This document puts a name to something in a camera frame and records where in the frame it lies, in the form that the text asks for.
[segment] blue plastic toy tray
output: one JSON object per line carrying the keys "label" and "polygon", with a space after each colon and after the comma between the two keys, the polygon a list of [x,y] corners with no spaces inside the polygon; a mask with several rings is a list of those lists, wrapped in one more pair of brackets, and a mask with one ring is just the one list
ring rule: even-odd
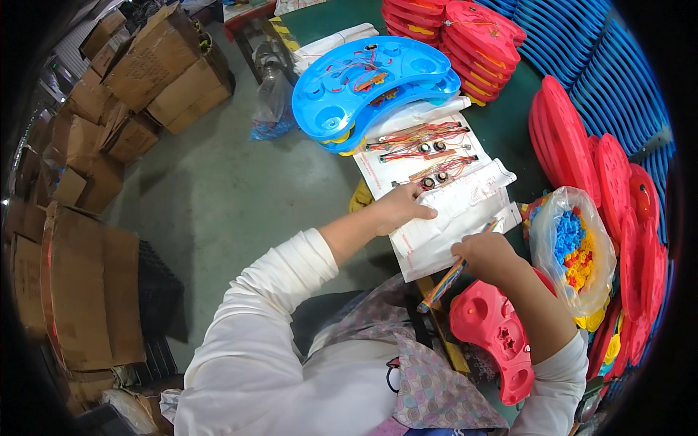
{"label": "blue plastic toy tray", "polygon": [[316,141],[342,138],[377,97],[407,83],[433,89],[450,68],[443,53],[409,38],[352,41],[330,50],[301,75],[293,90],[293,114]]}
{"label": "blue plastic toy tray", "polygon": [[356,116],[355,125],[350,130],[349,138],[341,143],[319,143],[322,148],[332,153],[352,151],[366,139],[365,134],[371,126],[385,115],[407,103],[416,100],[428,100],[434,105],[442,105],[448,98],[456,95],[461,87],[461,79],[455,71],[448,70],[446,77],[441,79],[433,88],[424,89],[420,85],[407,83],[387,92],[387,96],[379,98],[374,104],[365,106]]}

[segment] yellow flower-shaped part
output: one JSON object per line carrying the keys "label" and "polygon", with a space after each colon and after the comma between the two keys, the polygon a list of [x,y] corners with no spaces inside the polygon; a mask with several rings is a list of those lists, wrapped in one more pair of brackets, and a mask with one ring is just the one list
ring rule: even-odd
{"label": "yellow flower-shaped part", "polygon": [[586,317],[586,329],[589,331],[596,331],[606,316],[606,312],[603,309],[599,309],[596,313]]}
{"label": "yellow flower-shaped part", "polygon": [[579,326],[580,329],[586,329],[586,317],[573,317],[572,319]]}
{"label": "yellow flower-shaped part", "polygon": [[615,358],[618,356],[618,352],[621,350],[621,335],[615,334],[611,337],[609,342],[609,347],[606,349],[606,356],[604,357],[604,364],[610,365],[613,363]]}

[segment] hand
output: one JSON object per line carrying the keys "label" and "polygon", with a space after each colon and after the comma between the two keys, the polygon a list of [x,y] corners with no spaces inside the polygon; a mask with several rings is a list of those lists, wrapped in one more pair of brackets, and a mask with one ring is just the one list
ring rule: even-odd
{"label": "hand", "polygon": [[451,247],[451,253],[466,260],[465,271],[499,288],[531,271],[501,233],[469,234]]}
{"label": "hand", "polygon": [[377,202],[368,205],[365,212],[373,215],[373,220],[377,224],[376,236],[390,234],[413,218],[423,220],[436,218],[438,215],[436,210],[415,203],[415,199],[421,193],[422,189],[416,183],[398,185]]}

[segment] stack of red plastic parts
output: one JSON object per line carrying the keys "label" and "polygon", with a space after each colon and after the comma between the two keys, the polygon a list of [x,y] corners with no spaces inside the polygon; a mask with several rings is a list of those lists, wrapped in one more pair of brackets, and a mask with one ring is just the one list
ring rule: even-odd
{"label": "stack of red plastic parts", "polygon": [[492,9],[468,1],[449,2],[444,23],[438,47],[461,77],[463,92],[479,106],[494,101],[521,60],[517,47],[526,32]]}
{"label": "stack of red plastic parts", "polygon": [[451,0],[383,0],[388,33],[438,47],[446,3]]}
{"label": "stack of red plastic parts", "polygon": [[543,79],[528,116],[535,155],[555,187],[584,189],[598,208],[620,256],[621,298],[614,299],[589,354],[588,378],[598,375],[623,311],[621,348],[606,378],[637,365],[664,298],[667,251],[657,235],[659,199],[650,175],[628,162],[615,137],[587,137],[562,85]]}

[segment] rainbow ribbon cable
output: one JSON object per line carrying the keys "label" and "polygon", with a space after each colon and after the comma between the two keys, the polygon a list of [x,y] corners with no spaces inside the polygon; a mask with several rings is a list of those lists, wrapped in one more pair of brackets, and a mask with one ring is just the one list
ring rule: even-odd
{"label": "rainbow ribbon cable", "polygon": [[[480,233],[490,233],[492,230],[494,230],[495,227],[497,227],[498,223],[498,220],[494,220],[491,223],[488,223],[484,226],[484,229]],[[458,277],[461,275],[466,265],[466,260],[460,257],[458,261],[451,267],[451,269],[448,270],[446,275],[443,276],[438,285],[434,287],[433,291],[431,291],[431,293],[427,295],[421,303],[419,303],[419,305],[417,306],[417,312],[429,312],[429,309],[431,309],[433,305],[436,304],[436,302],[439,300],[439,298],[441,298],[441,296],[444,295],[444,293],[446,293],[446,291],[451,287],[451,285],[453,285],[453,283],[456,280],[458,280]]]}

